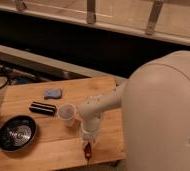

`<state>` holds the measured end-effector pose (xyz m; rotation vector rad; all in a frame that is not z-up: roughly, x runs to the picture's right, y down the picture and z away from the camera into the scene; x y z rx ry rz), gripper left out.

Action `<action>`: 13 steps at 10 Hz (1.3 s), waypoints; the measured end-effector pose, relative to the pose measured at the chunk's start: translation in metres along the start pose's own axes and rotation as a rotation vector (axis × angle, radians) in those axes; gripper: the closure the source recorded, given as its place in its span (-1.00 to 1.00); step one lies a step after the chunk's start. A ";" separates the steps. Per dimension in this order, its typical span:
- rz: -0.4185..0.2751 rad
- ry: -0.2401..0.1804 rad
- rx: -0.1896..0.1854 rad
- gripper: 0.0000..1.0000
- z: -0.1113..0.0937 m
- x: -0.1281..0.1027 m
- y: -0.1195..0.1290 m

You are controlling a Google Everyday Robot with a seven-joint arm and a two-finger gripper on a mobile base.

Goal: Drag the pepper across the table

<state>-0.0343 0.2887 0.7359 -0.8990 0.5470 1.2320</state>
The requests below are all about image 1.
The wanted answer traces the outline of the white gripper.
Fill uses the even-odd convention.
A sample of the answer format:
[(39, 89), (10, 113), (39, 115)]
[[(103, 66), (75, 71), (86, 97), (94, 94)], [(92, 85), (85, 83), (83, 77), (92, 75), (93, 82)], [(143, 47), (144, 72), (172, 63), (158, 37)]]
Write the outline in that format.
[(99, 132), (88, 132), (84, 129), (80, 130), (80, 137), (82, 138), (83, 147), (86, 147), (88, 144), (95, 146), (99, 137)]

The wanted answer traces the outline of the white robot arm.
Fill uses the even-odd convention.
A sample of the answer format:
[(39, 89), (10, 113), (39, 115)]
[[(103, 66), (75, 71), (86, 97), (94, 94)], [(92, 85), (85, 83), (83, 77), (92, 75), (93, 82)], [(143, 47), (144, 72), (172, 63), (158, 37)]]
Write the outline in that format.
[(81, 137), (83, 147), (93, 145), (100, 132), (102, 114), (105, 111), (120, 108), (126, 83), (122, 83), (105, 95), (91, 96), (77, 107), (82, 119)]

